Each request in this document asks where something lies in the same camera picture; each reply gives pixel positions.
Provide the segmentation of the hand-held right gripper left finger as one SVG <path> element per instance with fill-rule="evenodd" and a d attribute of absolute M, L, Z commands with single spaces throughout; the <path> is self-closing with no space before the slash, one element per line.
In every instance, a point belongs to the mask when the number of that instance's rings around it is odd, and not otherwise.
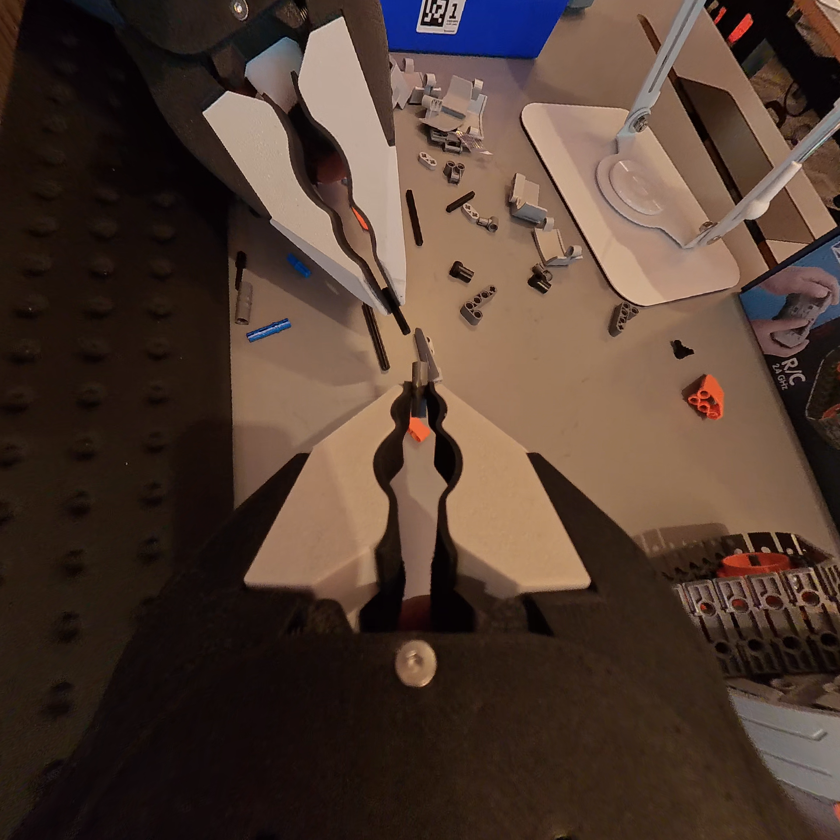
<path fill-rule="evenodd" d="M 404 386 L 395 385 L 315 445 L 245 584 L 335 601 L 365 629 L 394 629 L 404 561 L 392 483 L 403 441 Z"/>

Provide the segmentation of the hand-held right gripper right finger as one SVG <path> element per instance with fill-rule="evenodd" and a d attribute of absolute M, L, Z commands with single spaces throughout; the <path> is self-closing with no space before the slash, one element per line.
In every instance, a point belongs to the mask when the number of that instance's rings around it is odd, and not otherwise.
<path fill-rule="evenodd" d="M 589 572 L 530 453 L 443 385 L 427 388 L 437 505 L 430 617 L 468 632 L 486 603 L 582 592 Z"/>

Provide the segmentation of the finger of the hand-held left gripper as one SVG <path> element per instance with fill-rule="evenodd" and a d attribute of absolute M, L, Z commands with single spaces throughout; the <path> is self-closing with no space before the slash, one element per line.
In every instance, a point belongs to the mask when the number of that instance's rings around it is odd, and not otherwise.
<path fill-rule="evenodd" d="M 271 223 L 347 291 L 381 313 L 392 311 L 371 269 L 351 248 L 340 215 L 308 179 L 301 142 L 271 100 L 226 91 L 203 116 Z"/>
<path fill-rule="evenodd" d="M 291 79 L 304 115 L 341 154 L 348 172 L 338 183 L 308 179 L 340 215 L 351 248 L 380 288 L 391 288 L 403 306 L 406 249 L 396 142 L 385 139 L 343 17 L 314 31 Z M 370 232 L 363 231 L 350 205 L 364 216 Z"/>

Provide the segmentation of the light grey flat panel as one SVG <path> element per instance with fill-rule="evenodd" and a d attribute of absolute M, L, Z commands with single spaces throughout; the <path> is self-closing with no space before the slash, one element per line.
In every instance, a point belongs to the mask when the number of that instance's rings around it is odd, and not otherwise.
<path fill-rule="evenodd" d="M 411 57 L 396 58 L 388 56 L 391 70 L 392 105 L 395 109 L 404 109 L 406 105 L 422 103 L 425 93 L 423 76 L 415 69 Z"/>

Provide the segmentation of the light grey hinged panel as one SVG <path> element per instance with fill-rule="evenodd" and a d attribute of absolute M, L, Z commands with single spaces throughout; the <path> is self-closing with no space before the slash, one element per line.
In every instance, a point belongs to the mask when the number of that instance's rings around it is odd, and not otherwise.
<path fill-rule="evenodd" d="M 434 98 L 424 94 L 422 106 L 425 109 L 419 117 L 421 123 L 442 133 L 451 133 L 459 130 L 466 120 L 467 111 L 461 107 L 461 102 L 456 101 L 454 105 L 447 104 L 445 99 Z"/>
<path fill-rule="evenodd" d="M 443 114 L 455 120 L 455 127 L 451 131 L 482 139 L 486 105 L 483 80 L 452 76 L 442 105 Z"/>

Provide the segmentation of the blue storage bin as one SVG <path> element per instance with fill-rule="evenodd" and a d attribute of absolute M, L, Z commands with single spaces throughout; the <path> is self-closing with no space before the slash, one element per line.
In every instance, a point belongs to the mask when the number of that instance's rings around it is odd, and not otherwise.
<path fill-rule="evenodd" d="M 530 59 L 567 1 L 381 1 L 391 52 Z"/>

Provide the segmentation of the grey block panel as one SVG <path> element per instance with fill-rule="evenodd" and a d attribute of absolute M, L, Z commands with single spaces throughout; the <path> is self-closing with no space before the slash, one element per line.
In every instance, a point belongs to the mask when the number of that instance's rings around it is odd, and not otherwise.
<path fill-rule="evenodd" d="M 539 204 L 539 185 L 522 173 L 515 173 L 507 198 L 509 214 L 536 228 L 544 228 L 550 219 L 548 211 Z"/>

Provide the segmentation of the grey connector with red pin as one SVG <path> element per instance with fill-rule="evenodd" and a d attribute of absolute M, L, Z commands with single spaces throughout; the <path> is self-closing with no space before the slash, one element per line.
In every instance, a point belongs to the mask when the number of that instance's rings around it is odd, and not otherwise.
<path fill-rule="evenodd" d="M 443 376 L 436 362 L 431 340 L 421 328 L 415 328 L 414 339 L 418 361 L 426 365 L 427 381 L 439 384 L 442 382 Z"/>

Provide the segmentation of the grey angled liftarm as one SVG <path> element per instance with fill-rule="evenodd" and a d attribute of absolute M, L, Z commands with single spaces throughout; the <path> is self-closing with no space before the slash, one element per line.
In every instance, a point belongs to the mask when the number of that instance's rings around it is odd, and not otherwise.
<path fill-rule="evenodd" d="M 475 327 L 484 316 L 483 307 L 496 296 L 497 288 L 488 286 L 477 291 L 471 298 L 462 304 L 459 314 L 468 325 Z"/>

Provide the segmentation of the orange brick with holes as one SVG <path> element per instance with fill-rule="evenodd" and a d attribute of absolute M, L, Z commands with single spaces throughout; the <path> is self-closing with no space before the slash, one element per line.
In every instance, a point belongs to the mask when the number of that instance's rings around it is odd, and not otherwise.
<path fill-rule="evenodd" d="M 718 379 L 712 374 L 701 375 L 682 391 L 684 401 L 700 416 L 711 420 L 723 417 L 724 394 Z"/>

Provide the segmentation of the grey curved panel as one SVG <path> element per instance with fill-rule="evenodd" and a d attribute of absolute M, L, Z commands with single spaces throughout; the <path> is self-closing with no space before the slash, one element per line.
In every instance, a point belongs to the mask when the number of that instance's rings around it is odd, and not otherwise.
<path fill-rule="evenodd" d="M 582 259 L 583 250 L 579 245 L 566 247 L 559 229 L 551 230 L 535 227 L 532 238 L 539 255 L 539 263 L 546 267 L 567 267 Z"/>

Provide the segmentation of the black studded mat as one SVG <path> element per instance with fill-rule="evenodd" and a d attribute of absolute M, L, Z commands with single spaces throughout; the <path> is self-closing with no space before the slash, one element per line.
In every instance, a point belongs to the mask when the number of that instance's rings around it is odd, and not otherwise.
<path fill-rule="evenodd" d="M 27 2 L 2 120 L 2 838 L 233 506 L 228 204 L 113 29 Z"/>

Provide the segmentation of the blue toy box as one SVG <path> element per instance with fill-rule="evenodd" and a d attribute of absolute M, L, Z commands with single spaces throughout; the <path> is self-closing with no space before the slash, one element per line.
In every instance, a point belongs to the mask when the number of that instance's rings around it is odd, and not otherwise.
<path fill-rule="evenodd" d="M 741 289 L 745 318 L 839 524 L 839 229 Z"/>

